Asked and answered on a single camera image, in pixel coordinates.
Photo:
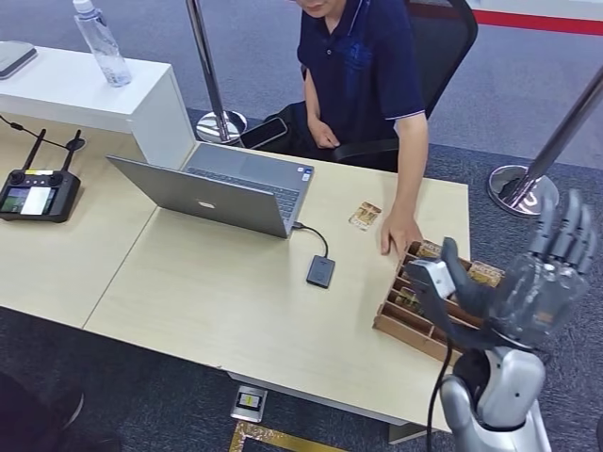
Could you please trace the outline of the person's right hand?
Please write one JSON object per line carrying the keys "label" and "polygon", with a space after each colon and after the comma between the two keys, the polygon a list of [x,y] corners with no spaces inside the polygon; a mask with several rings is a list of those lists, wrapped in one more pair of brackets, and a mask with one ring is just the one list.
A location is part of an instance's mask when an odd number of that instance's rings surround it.
{"label": "person's right hand", "polygon": [[326,123],[314,116],[309,117],[307,120],[308,128],[314,142],[320,149],[336,149],[340,145],[340,141]]}

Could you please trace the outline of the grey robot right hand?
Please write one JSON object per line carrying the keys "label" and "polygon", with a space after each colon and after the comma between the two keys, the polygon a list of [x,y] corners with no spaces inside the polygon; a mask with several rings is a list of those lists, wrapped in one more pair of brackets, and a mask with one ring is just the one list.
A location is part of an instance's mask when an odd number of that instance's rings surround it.
{"label": "grey robot right hand", "polygon": [[478,331],[450,325],[450,340],[481,350],[534,348],[566,321],[573,305],[587,291],[586,276],[598,240],[590,207],[573,188],[555,229],[552,199],[543,202],[528,250],[515,258],[496,287],[470,278],[460,264],[456,242],[444,239],[440,257],[454,284],[458,304],[483,321]]}

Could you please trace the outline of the person's left hand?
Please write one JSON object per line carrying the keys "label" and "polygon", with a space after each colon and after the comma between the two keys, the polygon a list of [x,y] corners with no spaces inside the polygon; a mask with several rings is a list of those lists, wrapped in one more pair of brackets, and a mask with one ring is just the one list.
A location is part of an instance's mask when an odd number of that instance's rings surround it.
{"label": "person's left hand", "polygon": [[392,212],[381,227],[380,252],[382,255],[395,253],[398,259],[401,259],[412,243],[423,240],[423,237],[414,218]]}

